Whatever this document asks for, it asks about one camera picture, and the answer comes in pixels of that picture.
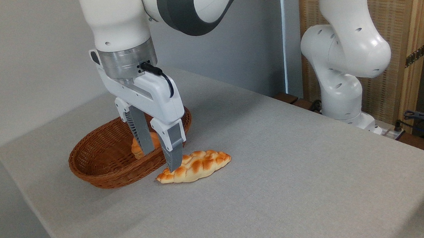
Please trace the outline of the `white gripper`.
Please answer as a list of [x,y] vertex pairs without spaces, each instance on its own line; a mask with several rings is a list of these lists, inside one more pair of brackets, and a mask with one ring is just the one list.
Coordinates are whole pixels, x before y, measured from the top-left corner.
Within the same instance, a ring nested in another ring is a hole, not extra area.
[[150,121],[151,126],[159,136],[169,170],[174,172],[181,166],[186,137],[182,120],[179,120],[185,111],[173,79],[170,82],[174,93],[171,93],[165,78],[150,72],[134,79],[117,81],[106,75],[104,62],[98,57],[96,49],[90,50],[89,55],[94,62],[99,62],[96,67],[100,78],[106,89],[117,97],[115,105],[119,116],[128,124],[144,155],[155,150],[144,113],[154,117]]

